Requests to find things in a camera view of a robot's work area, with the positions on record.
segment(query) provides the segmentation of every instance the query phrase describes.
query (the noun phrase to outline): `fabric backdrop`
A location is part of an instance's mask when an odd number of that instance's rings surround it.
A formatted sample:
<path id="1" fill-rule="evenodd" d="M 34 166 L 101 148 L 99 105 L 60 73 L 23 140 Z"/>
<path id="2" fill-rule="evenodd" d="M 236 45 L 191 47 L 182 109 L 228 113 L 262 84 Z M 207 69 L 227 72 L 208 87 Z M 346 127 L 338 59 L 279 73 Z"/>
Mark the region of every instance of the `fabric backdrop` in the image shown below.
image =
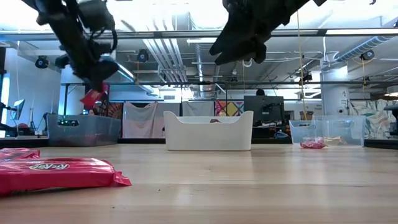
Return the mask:
<path id="1" fill-rule="evenodd" d="M 182 116 L 214 116 L 214 102 L 182 102 Z"/>
<path id="2" fill-rule="evenodd" d="M 124 104 L 123 138 L 164 138 L 163 112 L 180 114 L 179 103 L 150 103 L 138 108 L 131 103 Z"/>
<path id="3" fill-rule="evenodd" d="M 384 107 L 396 104 L 395 101 L 351 101 L 350 114 L 366 117 L 366 139 L 388 139 L 390 123 L 396 121 L 391 111 L 384 111 Z"/>

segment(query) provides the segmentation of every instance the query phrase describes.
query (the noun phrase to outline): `gray plastic bin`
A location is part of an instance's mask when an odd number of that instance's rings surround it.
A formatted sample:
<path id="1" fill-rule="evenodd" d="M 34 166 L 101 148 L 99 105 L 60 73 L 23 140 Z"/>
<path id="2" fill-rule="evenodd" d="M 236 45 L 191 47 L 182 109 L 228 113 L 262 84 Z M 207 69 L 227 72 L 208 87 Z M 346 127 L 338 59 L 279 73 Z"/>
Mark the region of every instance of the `gray plastic bin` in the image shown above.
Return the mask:
<path id="1" fill-rule="evenodd" d="M 121 120 L 104 116 L 50 114 L 47 126 L 50 146 L 106 146 L 118 143 Z"/>

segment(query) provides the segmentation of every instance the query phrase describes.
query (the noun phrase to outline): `computer monitor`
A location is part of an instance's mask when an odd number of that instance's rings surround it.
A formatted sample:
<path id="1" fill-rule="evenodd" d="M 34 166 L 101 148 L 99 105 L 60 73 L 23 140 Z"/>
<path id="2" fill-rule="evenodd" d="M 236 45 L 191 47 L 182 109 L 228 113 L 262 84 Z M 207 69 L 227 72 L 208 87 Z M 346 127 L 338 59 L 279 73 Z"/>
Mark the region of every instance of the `computer monitor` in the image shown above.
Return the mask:
<path id="1" fill-rule="evenodd" d="M 244 96 L 244 110 L 253 111 L 254 121 L 284 120 L 283 96 Z"/>
<path id="2" fill-rule="evenodd" d="M 18 100 L 14 103 L 14 106 L 11 109 L 11 117 L 13 120 L 19 120 L 21 117 L 22 109 L 24 107 L 25 100 Z"/>

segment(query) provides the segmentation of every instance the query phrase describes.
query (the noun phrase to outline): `window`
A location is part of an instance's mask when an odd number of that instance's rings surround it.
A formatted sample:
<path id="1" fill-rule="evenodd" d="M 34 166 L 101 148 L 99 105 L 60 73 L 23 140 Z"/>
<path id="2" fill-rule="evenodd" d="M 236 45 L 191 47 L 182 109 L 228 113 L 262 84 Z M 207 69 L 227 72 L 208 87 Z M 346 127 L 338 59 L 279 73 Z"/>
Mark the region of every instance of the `window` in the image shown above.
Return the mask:
<path id="1" fill-rule="evenodd" d="M 2 79 L 1 103 L 4 103 L 5 105 L 8 104 L 9 92 L 10 92 L 10 75 L 7 73 L 4 74 Z M 7 122 L 7 110 L 3 110 L 1 116 L 1 123 L 6 124 L 6 122 Z M 0 138 L 4 138 L 5 136 L 6 132 L 0 131 Z"/>

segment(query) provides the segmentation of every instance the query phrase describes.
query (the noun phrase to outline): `colorful poster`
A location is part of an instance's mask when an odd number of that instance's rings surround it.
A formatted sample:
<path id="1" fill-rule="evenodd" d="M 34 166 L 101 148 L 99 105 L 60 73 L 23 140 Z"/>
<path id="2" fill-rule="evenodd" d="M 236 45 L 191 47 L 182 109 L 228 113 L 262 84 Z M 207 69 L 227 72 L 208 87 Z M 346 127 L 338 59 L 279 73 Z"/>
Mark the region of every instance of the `colorful poster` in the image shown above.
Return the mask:
<path id="1" fill-rule="evenodd" d="M 216 116 L 240 116 L 244 112 L 243 101 L 216 100 Z"/>

